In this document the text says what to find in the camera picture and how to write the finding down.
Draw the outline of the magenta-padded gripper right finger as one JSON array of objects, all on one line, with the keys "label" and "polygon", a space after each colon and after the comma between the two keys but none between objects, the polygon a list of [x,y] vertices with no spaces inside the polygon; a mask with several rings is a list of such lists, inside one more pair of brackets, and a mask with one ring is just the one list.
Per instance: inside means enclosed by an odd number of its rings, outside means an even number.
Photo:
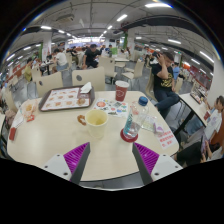
[{"label": "magenta-padded gripper right finger", "polygon": [[169,155],[159,155],[153,150],[136,142],[133,143],[132,153],[135,157],[144,185],[182,169],[182,167]]}]

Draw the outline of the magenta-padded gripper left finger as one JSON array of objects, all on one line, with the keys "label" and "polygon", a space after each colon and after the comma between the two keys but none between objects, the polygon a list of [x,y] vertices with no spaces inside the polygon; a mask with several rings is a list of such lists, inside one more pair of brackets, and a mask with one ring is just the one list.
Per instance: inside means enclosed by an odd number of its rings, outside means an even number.
[{"label": "magenta-padded gripper left finger", "polygon": [[90,143],[84,143],[69,152],[54,155],[43,169],[72,183],[79,184],[90,154]]}]

